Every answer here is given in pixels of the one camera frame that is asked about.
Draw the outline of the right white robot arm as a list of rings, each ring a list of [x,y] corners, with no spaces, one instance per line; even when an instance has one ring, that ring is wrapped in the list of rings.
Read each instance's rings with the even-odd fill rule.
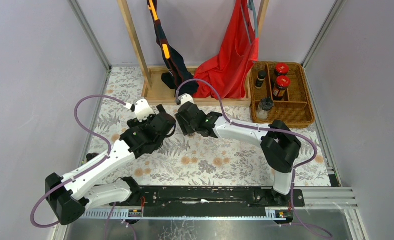
[[[205,113],[191,102],[181,105],[175,118],[185,136],[197,133],[203,137],[232,139],[261,148],[268,165],[275,171],[274,191],[282,195],[291,192],[292,168],[302,143],[284,122],[275,120],[272,124],[256,124],[230,119],[225,113]]]

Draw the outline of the red lid sauce jar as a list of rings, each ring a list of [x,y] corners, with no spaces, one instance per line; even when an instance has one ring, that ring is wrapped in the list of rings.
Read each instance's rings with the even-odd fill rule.
[[[274,67],[274,74],[276,77],[286,76],[290,71],[289,66],[284,62],[278,62]]]

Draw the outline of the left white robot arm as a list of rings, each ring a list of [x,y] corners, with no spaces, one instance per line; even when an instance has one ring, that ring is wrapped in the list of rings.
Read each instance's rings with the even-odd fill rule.
[[[157,110],[154,113],[149,106],[144,109],[136,106],[136,118],[127,122],[128,129],[108,150],[69,173],[62,176],[52,173],[46,177],[45,200],[57,223],[69,225],[89,209],[125,202],[133,195],[133,187],[124,180],[107,185],[97,183],[122,165],[152,154],[175,132],[175,118],[162,105]]]

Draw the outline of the small dark bottle front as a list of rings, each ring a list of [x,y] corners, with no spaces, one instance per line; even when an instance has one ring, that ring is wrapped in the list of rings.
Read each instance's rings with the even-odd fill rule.
[[[88,163],[89,161],[91,161],[92,159],[94,159],[95,157],[97,157],[99,154],[98,153],[88,153],[85,156],[85,162]]]

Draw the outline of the small black cap spice bottle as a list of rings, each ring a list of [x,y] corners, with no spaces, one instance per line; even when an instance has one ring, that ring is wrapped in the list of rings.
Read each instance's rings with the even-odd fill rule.
[[[261,70],[258,72],[257,79],[255,82],[255,88],[261,89],[267,77],[267,72],[265,70]]]

